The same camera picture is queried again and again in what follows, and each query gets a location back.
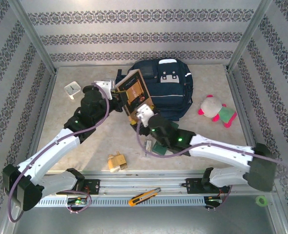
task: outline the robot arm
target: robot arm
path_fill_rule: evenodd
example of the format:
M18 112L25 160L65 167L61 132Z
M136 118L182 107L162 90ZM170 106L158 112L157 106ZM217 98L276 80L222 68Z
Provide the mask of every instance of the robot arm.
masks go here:
M97 84L104 89L104 93L109 99L109 112L113 110L122 112L127 100L125 93L111 93L112 85L105 81L100 81ZM93 86L85 87L83 92L85 96L81 100L81 107L75 111L74 115L64 125L64 129L47 146L54 142L58 142L57 144L48 150L47 146L45 146L17 167L9 164L4 168L3 185L5 192L9 194L13 183L21 173L26 170L26 167L29 167L36 156L45 150L32 167L29 167L24 172L13 193L12 199L23 211L30 210L41 198L49 194L64 190L83 191L82 181L84 176L75 169L68 169L59 175L43 178L55 163L70 150L78 147L95 129L77 136L63 137L95 126L105 116L106 102L102 98L101 93ZM187 156L206 157L233 166L225 169L208 168L204 173L204 183L209 182L211 186L218 188L248 183L251 187L261 191L271 191L276 164L248 155L249 153L256 153L271 157L266 150L256 151L252 147L226 144L210 140L191 131L175 129L171 126L170 121L159 114L154 114L147 105L142 105L138 108L137 117L143 124L143 126L138 126L141 126L142 132L140 133L151 134L170 151L176 153L186 150L185 154ZM194 145L200 145L201 147L191 148Z

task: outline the small white object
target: small white object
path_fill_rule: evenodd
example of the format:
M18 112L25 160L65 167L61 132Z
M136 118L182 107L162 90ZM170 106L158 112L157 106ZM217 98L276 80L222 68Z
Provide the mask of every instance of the small white object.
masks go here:
M151 150L152 150L152 140L151 139L146 140L145 147L146 147L147 151L151 152Z
M111 89L113 89L115 87L115 83L113 84L112 80L108 80L108 81L100 80L100 81L96 81L95 83L104 90L104 92L106 93L106 96L108 97L109 100L113 99L113 97L111 95Z
M144 127L147 127L149 118L154 115L154 112L149 108L147 104L143 104L136 111L138 112L136 117L142 121Z
M64 90L70 96L70 98L73 100L74 99L74 95L81 91L81 87L80 87L80 85L78 85L78 83L73 81L70 84L66 85L64 87Z

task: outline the floor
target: floor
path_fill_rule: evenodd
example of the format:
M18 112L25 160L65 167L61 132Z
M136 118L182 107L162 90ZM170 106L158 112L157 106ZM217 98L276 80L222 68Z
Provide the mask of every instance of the floor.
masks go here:
M95 80L115 78L118 69L127 73L130 66L98 66L98 67L61 67L49 109L45 119L39 149L45 146L63 128L64 123L73 115L80 106L83 94L74 96L71 100L64 86L76 81L82 88ZM226 129L223 124L212 122L210 119L197 114L201 101L208 94L218 97L228 107L234 108L230 88L225 76L224 68L216 65L190 65L194 80L193 105L186 115L178 122L182 129L194 131L207 138L223 141L226 143L245 145L244 134L238 118L233 125ZM125 113L112 112L109 118L97 128L80 147L74 149L56 163L51 171L63 171L67 168L76 168L85 171L108 170L108 155L119 151L125 155L127 170L197 170L207 167L226 167L226 164L201 158L178 156L175 158L145 157L135 139L135 132L129 126Z
M216 212L204 207L89 208L70 214L66 208L34 208L15 234L273 234L267 207L255 196L231 196Z

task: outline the book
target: book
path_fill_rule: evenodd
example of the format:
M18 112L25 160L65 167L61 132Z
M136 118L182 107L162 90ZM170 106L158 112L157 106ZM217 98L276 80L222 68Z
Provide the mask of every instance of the book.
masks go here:
M127 115L136 122L138 122L136 110L141 105L147 104L149 107L153 106L153 101L139 69L130 71L125 78L116 84L116 88L119 92L126 92L127 103L123 108Z

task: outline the orange utility knife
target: orange utility knife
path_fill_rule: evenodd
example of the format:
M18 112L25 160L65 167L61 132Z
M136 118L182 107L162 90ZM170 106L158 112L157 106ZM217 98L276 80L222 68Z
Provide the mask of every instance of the orange utility knife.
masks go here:
M146 193L137 195L137 196L131 198L131 200L129 200L129 205L130 206L138 205L138 204L156 196L157 193L159 193L160 191L161 191L161 188L157 188L157 189L153 189L151 191L148 191Z

